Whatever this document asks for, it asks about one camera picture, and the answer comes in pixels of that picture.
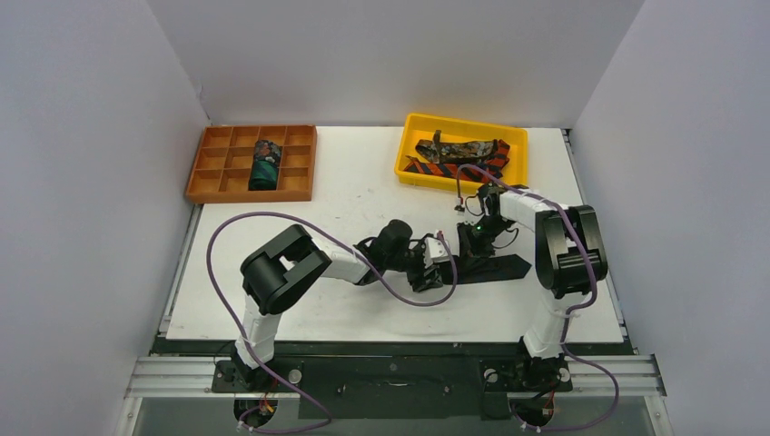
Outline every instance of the wooden sorting tray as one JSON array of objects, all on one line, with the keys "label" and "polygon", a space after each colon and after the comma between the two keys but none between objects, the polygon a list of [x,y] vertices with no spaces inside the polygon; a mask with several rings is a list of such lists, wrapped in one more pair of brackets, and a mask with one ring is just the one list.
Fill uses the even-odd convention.
[{"label": "wooden sorting tray", "polygon": [[[281,146],[278,187],[249,191],[254,145]],[[206,127],[187,183],[193,203],[306,202],[312,198],[314,125],[222,125]]]}]

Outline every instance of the robotic arm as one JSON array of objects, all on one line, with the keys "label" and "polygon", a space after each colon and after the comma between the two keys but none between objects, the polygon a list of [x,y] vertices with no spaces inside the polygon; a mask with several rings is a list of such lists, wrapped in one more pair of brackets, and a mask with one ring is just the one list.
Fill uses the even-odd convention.
[{"label": "robotic arm", "polygon": [[[558,377],[563,361],[560,339],[567,308],[583,302],[590,292],[586,265],[575,242],[567,235],[557,211],[524,193],[513,193],[485,184],[478,190],[480,217],[466,214],[458,224],[460,271],[484,263],[495,254],[492,244],[512,224],[535,234],[535,268],[542,286],[538,308],[527,332],[519,341],[522,358],[517,366],[522,386],[541,386]],[[607,275],[607,258],[599,233],[596,213],[590,206],[564,207],[570,225],[585,246],[597,280]],[[440,287],[440,265],[449,259],[433,234],[410,239],[411,228],[391,221],[376,237],[354,245],[379,273],[387,270],[407,274],[415,292]],[[292,225],[241,266],[246,291],[244,326],[247,338],[238,338],[232,356],[238,372],[248,383],[258,371],[245,349],[249,341],[264,362],[272,359],[273,343],[281,314],[291,308],[321,277],[357,285],[376,281],[375,274],[355,254],[313,240],[298,224]]]},{"label": "robotic arm", "polygon": [[[354,245],[380,274],[387,270],[406,273],[414,292],[443,286],[440,263],[449,260],[443,244],[433,234],[410,239],[412,230],[392,220],[376,237]],[[259,365],[246,350],[249,341],[257,357],[268,362],[281,314],[291,308],[321,277],[356,285],[377,281],[377,276],[358,256],[340,246],[313,240],[294,224],[247,257],[241,265],[246,312],[243,326],[248,337],[235,342],[232,361],[244,384],[258,381]]]}]

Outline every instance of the compartment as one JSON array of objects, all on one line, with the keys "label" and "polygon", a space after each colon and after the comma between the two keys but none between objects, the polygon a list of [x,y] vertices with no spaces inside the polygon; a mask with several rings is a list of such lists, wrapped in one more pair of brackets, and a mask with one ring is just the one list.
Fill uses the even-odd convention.
[{"label": "compartment", "polygon": [[315,127],[312,125],[290,125],[286,132],[287,145],[310,145],[313,144],[313,133]]},{"label": "compartment", "polygon": [[284,145],[281,151],[281,168],[310,166],[311,164],[311,147],[309,145]]},{"label": "compartment", "polygon": [[286,139],[286,126],[264,125],[260,128],[260,139],[266,139],[278,145],[283,145]]},{"label": "compartment", "polygon": [[244,125],[232,128],[232,141],[230,147],[251,147],[257,144],[260,138],[258,125]]},{"label": "compartment", "polygon": [[222,170],[196,170],[192,172],[190,193],[215,193],[219,188]]},{"label": "compartment", "polygon": [[226,148],[202,148],[195,169],[221,170],[224,167],[225,155],[227,155]]},{"label": "compartment", "polygon": [[308,191],[310,171],[308,168],[281,168],[278,172],[278,190]]},{"label": "compartment", "polygon": [[227,149],[225,168],[252,168],[254,147],[232,147]]},{"label": "compartment", "polygon": [[252,170],[248,168],[224,170],[219,191],[222,193],[245,193],[249,191],[249,174],[251,172]]},{"label": "compartment", "polygon": [[226,147],[230,145],[231,135],[232,127],[208,127],[201,147]]}]

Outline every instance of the cable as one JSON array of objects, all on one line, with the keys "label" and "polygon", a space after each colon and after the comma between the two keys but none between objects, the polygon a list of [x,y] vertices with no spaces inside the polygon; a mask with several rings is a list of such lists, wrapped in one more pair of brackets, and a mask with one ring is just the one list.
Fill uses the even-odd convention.
[{"label": "cable", "polygon": [[509,243],[506,243],[502,247],[496,247],[496,246],[492,245],[492,248],[494,248],[495,250],[502,250],[504,248],[508,248],[509,245],[514,243],[516,241],[516,238],[518,238],[518,227],[514,227],[513,230],[511,230],[510,232],[513,233],[513,239],[511,239]]},{"label": "cable", "polygon": [[[227,310],[227,312],[232,317],[232,320],[235,322],[235,325],[238,327],[238,331],[241,334],[241,337],[247,338],[248,334],[246,333],[245,327],[243,327],[243,323],[241,322],[241,319],[238,317],[238,315],[235,313],[235,310],[232,308],[229,302],[227,302],[227,298],[225,298],[224,293],[222,292],[222,289],[220,288],[219,284],[217,283],[216,277],[214,276],[214,270],[212,265],[212,251],[214,242],[216,242],[217,237],[219,234],[224,230],[225,227],[228,225],[235,223],[236,221],[240,221],[244,218],[251,218],[253,216],[272,216],[277,218],[283,218],[286,220],[294,221],[296,223],[303,224],[307,227],[310,227],[312,230],[318,232],[321,236],[325,237],[326,239],[332,241],[333,243],[336,243],[341,248],[344,248],[348,252],[354,254],[359,260],[364,262],[373,272],[374,275],[382,282],[382,285],[385,286],[385,289],[388,290],[394,297],[396,297],[398,300],[405,302],[406,304],[417,306],[417,307],[430,307],[430,306],[437,306],[446,300],[449,299],[449,297],[452,296],[452,294],[455,292],[455,289],[457,288],[457,282],[458,282],[458,270],[457,265],[455,264],[454,257],[451,255],[451,251],[449,250],[449,245],[447,244],[446,240],[444,240],[444,234],[442,232],[439,232],[437,234],[437,237],[441,244],[444,246],[444,250],[447,251],[447,254],[449,255],[449,264],[452,268],[452,288],[449,290],[447,295],[444,297],[436,300],[435,302],[413,302],[411,300],[408,300],[396,293],[396,291],[393,290],[393,288],[390,287],[390,285],[385,281],[385,279],[382,277],[382,274],[377,271],[376,268],[374,268],[374,265],[372,265],[365,257],[360,255],[356,250],[353,250],[345,243],[339,241],[338,239],[334,238],[330,234],[324,232],[322,229],[320,229],[318,226],[316,226],[313,223],[309,223],[308,221],[303,220],[302,218],[289,215],[287,213],[278,213],[278,212],[249,212],[249,213],[241,213],[239,215],[235,215],[229,220],[225,221],[224,223],[220,224],[219,227],[214,230],[211,239],[209,240],[209,244],[206,247],[206,271],[209,274],[209,279],[212,281],[212,286],[214,288],[214,291],[216,292],[217,296],[219,297],[220,301],[222,302],[222,305],[224,305],[224,308]],[[254,431],[258,433],[264,433],[264,434],[290,434],[290,433],[296,433],[300,431],[308,431],[308,430],[314,430],[318,429],[320,427],[323,427],[325,425],[328,425],[331,422],[331,412],[327,408],[325,408],[318,400],[313,398],[309,395],[309,393],[303,391],[302,389],[294,386],[293,384],[289,383],[286,379],[281,377],[277,372],[273,371],[270,367],[265,365],[265,363],[260,360],[260,358],[257,356],[257,353],[254,352],[254,349],[252,348],[252,345],[248,341],[243,341],[243,344],[246,346],[246,351],[249,353],[249,355],[254,359],[255,362],[262,368],[265,372],[267,372],[273,379],[277,380],[280,384],[286,386],[290,390],[298,393],[302,398],[309,401],[312,405],[316,406],[318,409],[320,409],[323,414],[327,416],[325,421],[316,422],[313,424],[308,424],[302,427],[297,427],[295,429],[288,429],[288,430],[264,430],[264,429],[253,429]],[[245,419],[253,412],[259,410],[259,404],[255,407],[250,408],[248,411],[245,411],[241,414],[241,417],[239,418],[239,425],[240,422],[245,422]]]},{"label": "cable", "polygon": [[[538,195],[536,193],[528,193],[528,192],[521,191],[520,189],[516,189],[516,188],[508,185],[507,183],[504,183],[503,181],[499,180],[497,177],[493,176],[492,174],[487,173],[485,170],[483,170],[481,168],[478,168],[474,164],[464,163],[463,165],[460,165],[458,167],[458,174],[460,173],[460,171],[463,168],[470,168],[472,170],[476,170],[476,171],[486,175],[487,178],[490,179],[492,182],[497,183],[499,186],[502,186],[502,187],[506,188],[507,190],[509,190],[511,192],[518,193],[518,194],[521,194],[521,195],[526,195],[526,196],[532,197],[532,198],[534,198],[536,200],[540,200],[544,204],[546,204],[546,205],[556,209],[558,214],[561,216],[561,221],[564,222],[564,227],[567,229],[567,233],[569,233],[569,237],[575,243],[575,245],[577,247],[577,251],[580,253],[580,257],[583,259],[583,263],[586,265],[586,271],[588,273],[588,282],[589,282],[590,287],[591,287],[591,297],[588,298],[588,300],[586,302],[582,302],[582,303],[579,303],[579,304],[575,304],[574,306],[570,306],[569,308],[567,308],[567,310],[565,312],[565,315],[567,316],[567,318],[565,318],[565,320],[564,320],[564,328],[562,329],[561,338],[559,340],[559,342],[562,343],[561,349],[562,349],[562,351],[564,351],[565,355],[567,355],[570,358],[572,358],[572,360],[574,360],[575,362],[580,362],[580,363],[586,364],[588,366],[594,367],[594,368],[602,371],[604,374],[606,374],[607,377],[609,377],[609,379],[612,381],[612,384],[615,386],[615,397],[614,397],[614,399],[612,401],[612,404],[609,406],[609,409],[604,414],[602,414],[599,417],[595,418],[593,421],[589,421],[589,422],[586,422],[585,424],[580,424],[580,425],[564,426],[564,427],[549,427],[549,428],[541,429],[541,430],[542,431],[578,431],[578,430],[585,430],[585,429],[591,428],[591,427],[599,424],[600,422],[602,422],[602,421],[606,420],[607,418],[609,418],[615,412],[615,409],[617,409],[617,404],[620,401],[620,386],[617,384],[617,379],[615,378],[615,375],[612,374],[612,372],[610,372],[608,369],[604,368],[603,366],[599,365],[598,363],[594,363],[594,362],[591,362],[591,361],[587,361],[586,359],[577,357],[575,354],[573,354],[567,348],[567,344],[565,343],[566,339],[567,339],[567,330],[569,328],[569,315],[572,312],[576,311],[576,310],[585,309],[585,308],[589,307],[594,302],[596,302],[596,300],[598,298],[597,275],[594,272],[593,266],[591,265],[591,260],[588,258],[588,252],[586,251],[586,247],[580,241],[580,238],[578,237],[578,233],[572,227],[572,224],[569,222],[569,217],[567,217],[567,213],[564,211],[564,209],[561,207],[560,204],[558,204],[556,202],[553,202],[553,201],[543,197],[542,195]],[[457,181],[457,189],[458,189],[458,193],[459,193],[459,177],[455,177],[455,180]],[[525,423],[523,420],[521,420],[521,418],[519,418],[519,416],[515,412],[514,412],[514,416],[520,422],[522,422],[522,424],[524,424],[525,428],[529,428],[531,430],[537,430],[538,429],[537,427],[533,427],[533,426]]]}]

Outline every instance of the bolt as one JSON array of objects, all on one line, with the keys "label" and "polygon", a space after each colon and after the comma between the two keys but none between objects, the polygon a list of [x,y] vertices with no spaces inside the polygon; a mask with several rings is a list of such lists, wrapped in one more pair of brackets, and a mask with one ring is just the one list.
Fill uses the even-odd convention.
[{"label": "bolt", "polygon": [[558,379],[561,382],[569,382],[570,378],[572,378],[572,376],[569,374],[569,370],[567,368],[559,368]]},{"label": "bolt", "polygon": [[289,383],[297,384],[302,380],[302,372],[300,370],[289,371]]}]

